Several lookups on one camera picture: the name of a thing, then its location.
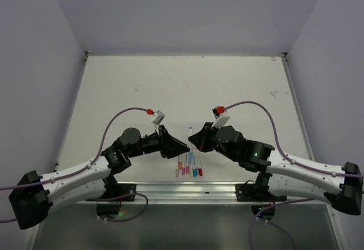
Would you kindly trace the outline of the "blue cap pen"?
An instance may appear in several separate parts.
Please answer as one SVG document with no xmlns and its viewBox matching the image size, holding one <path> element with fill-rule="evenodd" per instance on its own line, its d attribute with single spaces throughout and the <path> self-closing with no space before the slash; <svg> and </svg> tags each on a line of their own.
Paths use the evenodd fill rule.
<svg viewBox="0 0 364 250">
<path fill-rule="evenodd" d="M 193 177 L 197 176 L 197 169 L 196 169 L 196 165 L 195 165 L 195 157 L 194 157 L 194 153 L 192 151 L 190 151 L 193 154 L 192 157 L 192 164 L 193 164 Z"/>
</svg>

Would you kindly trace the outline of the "red cap pen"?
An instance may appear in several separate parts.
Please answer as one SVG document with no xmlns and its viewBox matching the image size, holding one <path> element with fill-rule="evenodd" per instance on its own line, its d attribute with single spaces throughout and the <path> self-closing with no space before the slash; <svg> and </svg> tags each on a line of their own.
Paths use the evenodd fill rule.
<svg viewBox="0 0 364 250">
<path fill-rule="evenodd" d="M 196 169 L 197 169 L 198 175 L 203 176 L 201 156 L 200 156 L 200 152 L 198 150 L 195 150 L 195 163 L 196 163 Z"/>
</svg>

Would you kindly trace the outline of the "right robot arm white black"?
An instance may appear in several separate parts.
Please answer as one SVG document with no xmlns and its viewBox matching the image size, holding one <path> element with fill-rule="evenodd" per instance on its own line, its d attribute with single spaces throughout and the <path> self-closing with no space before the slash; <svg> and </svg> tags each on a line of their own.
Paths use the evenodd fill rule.
<svg viewBox="0 0 364 250">
<path fill-rule="evenodd" d="M 188 139 L 200 152 L 216 151 L 258 173 L 253 193 L 260 200 L 296 196 L 320 200 L 344 214 L 361 214 L 363 175 L 355 163 L 337 166 L 306 160 L 248 140 L 232 126 L 215 128 L 211 122 Z"/>
</svg>

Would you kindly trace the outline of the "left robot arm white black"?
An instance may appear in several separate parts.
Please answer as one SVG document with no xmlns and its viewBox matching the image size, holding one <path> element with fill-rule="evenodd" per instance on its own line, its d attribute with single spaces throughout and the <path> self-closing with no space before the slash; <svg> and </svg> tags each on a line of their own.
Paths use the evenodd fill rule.
<svg viewBox="0 0 364 250">
<path fill-rule="evenodd" d="M 164 125 L 154 133 L 142 136 L 136 128 L 126 129 L 111 146 L 103 150 L 96 161 L 48 174 L 27 172 L 9 195 L 20 229 L 42 222 L 51 210 L 81 200 L 112 200 L 118 186 L 114 175 L 131 166 L 131 158 L 160 153 L 171 159 L 188 152 L 189 147 L 171 136 Z"/>
</svg>

